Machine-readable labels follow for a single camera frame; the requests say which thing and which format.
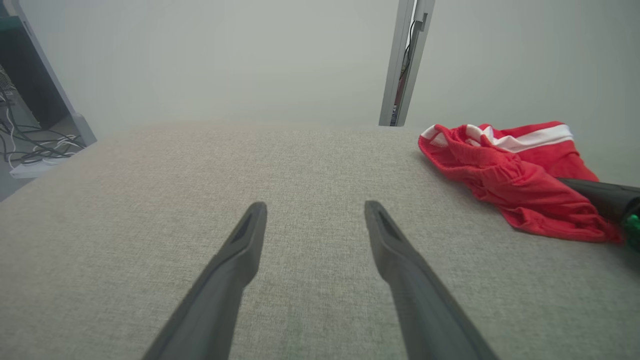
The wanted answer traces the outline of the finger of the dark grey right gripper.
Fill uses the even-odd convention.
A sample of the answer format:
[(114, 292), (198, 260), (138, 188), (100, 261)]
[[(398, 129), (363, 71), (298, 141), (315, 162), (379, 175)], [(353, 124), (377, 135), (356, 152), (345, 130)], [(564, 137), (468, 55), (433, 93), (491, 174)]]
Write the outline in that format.
[(624, 186), (578, 178), (558, 178), (594, 205), (600, 216), (623, 224), (633, 215), (640, 218), (640, 187)]

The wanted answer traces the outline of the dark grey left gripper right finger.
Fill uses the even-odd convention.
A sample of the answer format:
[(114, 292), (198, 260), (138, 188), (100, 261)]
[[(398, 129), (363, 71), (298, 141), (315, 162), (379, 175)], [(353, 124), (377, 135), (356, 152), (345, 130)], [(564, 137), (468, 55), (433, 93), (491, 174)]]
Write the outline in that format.
[(499, 360), (384, 206), (365, 202), (379, 275), (389, 285), (409, 360)]

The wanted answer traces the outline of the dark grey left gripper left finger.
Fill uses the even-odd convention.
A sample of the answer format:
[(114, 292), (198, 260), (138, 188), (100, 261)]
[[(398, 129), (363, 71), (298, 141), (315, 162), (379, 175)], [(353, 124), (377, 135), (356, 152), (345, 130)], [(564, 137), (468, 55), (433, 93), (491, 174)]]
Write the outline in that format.
[(228, 360), (243, 290), (258, 273), (267, 218), (265, 203), (247, 208), (142, 360)]

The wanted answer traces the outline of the red white sports shorts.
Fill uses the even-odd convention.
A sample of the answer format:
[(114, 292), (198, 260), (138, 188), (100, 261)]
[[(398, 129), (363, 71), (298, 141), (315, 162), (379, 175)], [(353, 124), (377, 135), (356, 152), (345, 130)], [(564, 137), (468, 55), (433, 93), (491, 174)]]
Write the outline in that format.
[(583, 162), (567, 124), (549, 121), (512, 129), (436, 124), (420, 135), (418, 146), (446, 178), (495, 205), (517, 230), (578, 242), (623, 242), (615, 225), (562, 183), (599, 180)]

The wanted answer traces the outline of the white power strip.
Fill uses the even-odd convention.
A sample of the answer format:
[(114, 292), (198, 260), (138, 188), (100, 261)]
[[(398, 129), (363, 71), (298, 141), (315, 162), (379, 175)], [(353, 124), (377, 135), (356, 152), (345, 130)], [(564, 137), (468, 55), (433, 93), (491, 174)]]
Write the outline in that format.
[(19, 164), (9, 171), (9, 175), (14, 179), (36, 179), (69, 159), (70, 157), (45, 158), (33, 164)]

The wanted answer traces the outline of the grey metal post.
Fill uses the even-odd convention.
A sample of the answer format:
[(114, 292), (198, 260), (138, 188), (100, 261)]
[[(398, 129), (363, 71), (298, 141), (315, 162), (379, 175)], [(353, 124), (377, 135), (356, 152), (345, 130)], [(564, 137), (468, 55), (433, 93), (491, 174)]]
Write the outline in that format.
[(379, 126), (404, 126), (436, 0), (398, 0)]

